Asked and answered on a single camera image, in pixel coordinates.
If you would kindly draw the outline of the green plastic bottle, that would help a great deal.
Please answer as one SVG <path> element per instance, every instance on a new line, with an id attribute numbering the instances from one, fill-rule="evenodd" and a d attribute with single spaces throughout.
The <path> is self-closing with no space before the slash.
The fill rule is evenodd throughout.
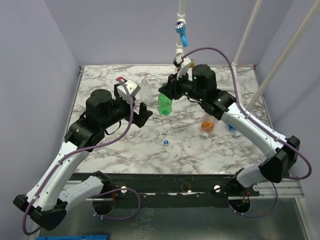
<path id="1" fill-rule="evenodd" d="M 158 95 L 157 99 L 157 109 L 158 113 L 162 116 L 169 116 L 172 112 L 173 101 L 165 96 L 163 93 Z"/>

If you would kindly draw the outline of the clear plastic bottle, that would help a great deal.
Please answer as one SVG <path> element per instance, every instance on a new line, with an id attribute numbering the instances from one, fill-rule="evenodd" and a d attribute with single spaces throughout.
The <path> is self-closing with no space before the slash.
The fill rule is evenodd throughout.
<path id="1" fill-rule="evenodd" d="M 140 100 L 146 105 L 151 105 L 152 103 L 152 86 L 149 84 L 146 78 L 142 79 L 140 86 Z"/>

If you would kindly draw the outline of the white blue bottle cap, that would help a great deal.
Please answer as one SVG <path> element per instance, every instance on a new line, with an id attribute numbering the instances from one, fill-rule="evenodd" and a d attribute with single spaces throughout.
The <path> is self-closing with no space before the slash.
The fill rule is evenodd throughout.
<path id="1" fill-rule="evenodd" d="M 162 143 L 163 143 L 164 146 L 168 146 L 170 144 L 170 142 L 168 140 L 166 140 L 166 139 Z"/>

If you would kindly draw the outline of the orange plastic bottle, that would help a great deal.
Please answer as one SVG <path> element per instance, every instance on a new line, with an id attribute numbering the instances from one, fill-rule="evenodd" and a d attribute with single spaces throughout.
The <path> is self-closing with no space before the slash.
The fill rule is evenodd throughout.
<path id="1" fill-rule="evenodd" d="M 203 138 L 208 138 L 214 127 L 215 127 L 215 123 L 216 123 L 216 118 L 211 116 L 211 115 L 207 115 L 204 117 L 202 123 L 201 123 L 201 132 L 202 132 L 202 137 Z"/>

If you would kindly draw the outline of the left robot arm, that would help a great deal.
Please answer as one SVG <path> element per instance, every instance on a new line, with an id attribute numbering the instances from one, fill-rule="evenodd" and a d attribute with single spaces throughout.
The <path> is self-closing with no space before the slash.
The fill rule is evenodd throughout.
<path id="1" fill-rule="evenodd" d="M 134 111 L 135 97 L 140 86 L 131 80 L 121 80 L 114 92 L 94 90 L 85 102 L 85 111 L 70 125 L 58 155 L 43 177 L 26 194 L 15 197 L 13 204 L 24 212 L 23 220 L 30 217 L 41 228 L 51 231 L 65 218 L 67 212 L 84 200 L 107 197 L 114 189 L 109 176 L 96 171 L 70 189 L 64 187 L 80 163 L 107 136 L 107 128 L 122 120 L 141 128 L 153 114 L 140 103 Z"/>

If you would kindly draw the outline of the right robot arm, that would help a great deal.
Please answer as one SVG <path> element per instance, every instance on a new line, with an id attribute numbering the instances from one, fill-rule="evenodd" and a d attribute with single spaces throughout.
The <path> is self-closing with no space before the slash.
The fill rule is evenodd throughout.
<path id="1" fill-rule="evenodd" d="M 185 74 L 178 78 L 170 74 L 167 83 L 159 88 L 159 92 L 170 100 L 179 100 L 185 96 L 197 101 L 200 107 L 209 115 L 228 125 L 233 126 L 266 157 L 266 160 L 236 172 L 230 183 L 230 191 L 241 196 L 248 187 L 265 181 L 280 183 L 297 160 L 295 149 L 300 147 L 300 140 L 295 136 L 290 138 L 273 131 L 256 117 L 241 110 L 235 97 L 217 87 L 216 73 L 206 64 L 192 68 L 192 77 Z"/>

